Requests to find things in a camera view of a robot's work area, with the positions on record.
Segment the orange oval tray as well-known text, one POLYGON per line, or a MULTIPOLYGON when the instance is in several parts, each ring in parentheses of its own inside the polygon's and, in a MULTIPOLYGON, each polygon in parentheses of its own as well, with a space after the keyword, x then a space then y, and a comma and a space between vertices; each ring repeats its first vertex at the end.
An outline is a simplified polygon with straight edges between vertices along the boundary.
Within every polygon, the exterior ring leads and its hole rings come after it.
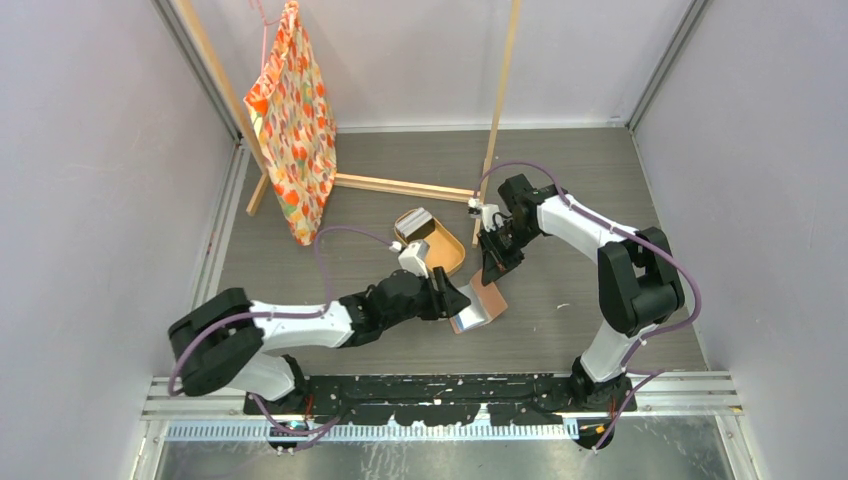
MULTIPOLYGON (((466 252, 463 244, 438 220, 434 215, 435 229, 424 240, 429 245, 429 252, 426 257, 426 264, 430 269, 435 267, 443 267, 448 276, 457 273, 465 260, 466 252)), ((396 238, 403 244, 408 244, 412 241, 402 240, 396 233, 393 225, 393 231, 396 238)))

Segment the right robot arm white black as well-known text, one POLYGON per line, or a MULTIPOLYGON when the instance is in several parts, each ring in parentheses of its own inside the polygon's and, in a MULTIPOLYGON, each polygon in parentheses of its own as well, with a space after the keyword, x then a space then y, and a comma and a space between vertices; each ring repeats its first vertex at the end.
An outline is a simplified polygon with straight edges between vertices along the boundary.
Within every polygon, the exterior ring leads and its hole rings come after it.
POLYGON ((508 178, 498 193, 503 208, 478 196, 468 201, 470 216, 481 222, 482 284, 516 269, 524 248, 541 236, 556 237, 592 260, 603 322, 575 359, 566 392, 584 410, 611 403, 623 389, 631 349, 685 302, 667 237, 655 227, 615 223, 556 185, 533 187, 523 174, 508 178))

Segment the stack of credit cards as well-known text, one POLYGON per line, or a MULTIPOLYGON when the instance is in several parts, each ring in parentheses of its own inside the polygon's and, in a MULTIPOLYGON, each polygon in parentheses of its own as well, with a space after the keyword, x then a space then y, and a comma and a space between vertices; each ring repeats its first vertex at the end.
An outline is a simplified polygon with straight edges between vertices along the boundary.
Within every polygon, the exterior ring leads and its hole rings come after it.
POLYGON ((426 238, 435 229, 433 215, 425 208, 410 210, 401 216, 394 225, 395 233, 404 241, 426 238))

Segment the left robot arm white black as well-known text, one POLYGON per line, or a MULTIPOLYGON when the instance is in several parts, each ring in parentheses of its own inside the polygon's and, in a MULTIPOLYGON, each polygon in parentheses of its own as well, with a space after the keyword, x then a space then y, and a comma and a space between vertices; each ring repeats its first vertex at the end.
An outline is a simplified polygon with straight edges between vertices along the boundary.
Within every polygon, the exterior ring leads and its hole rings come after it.
POLYGON ((229 288, 169 327, 176 364, 168 392, 199 397, 232 388, 293 414, 305 405, 307 389, 283 350, 366 345, 407 320, 454 317, 472 306, 472 292, 453 285, 442 268, 424 276, 399 269, 326 305, 269 304, 229 288))

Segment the brown leather card holder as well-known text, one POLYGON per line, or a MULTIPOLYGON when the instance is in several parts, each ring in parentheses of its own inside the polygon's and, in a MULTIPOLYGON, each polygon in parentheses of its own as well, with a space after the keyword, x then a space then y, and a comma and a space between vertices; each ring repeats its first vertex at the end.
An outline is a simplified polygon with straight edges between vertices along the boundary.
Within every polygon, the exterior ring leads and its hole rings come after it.
POLYGON ((479 270, 466 285, 458 288, 470 300, 470 305, 450 318, 455 334, 486 326, 508 308, 497 285, 494 282, 484 285, 482 275, 483 271, 479 270))

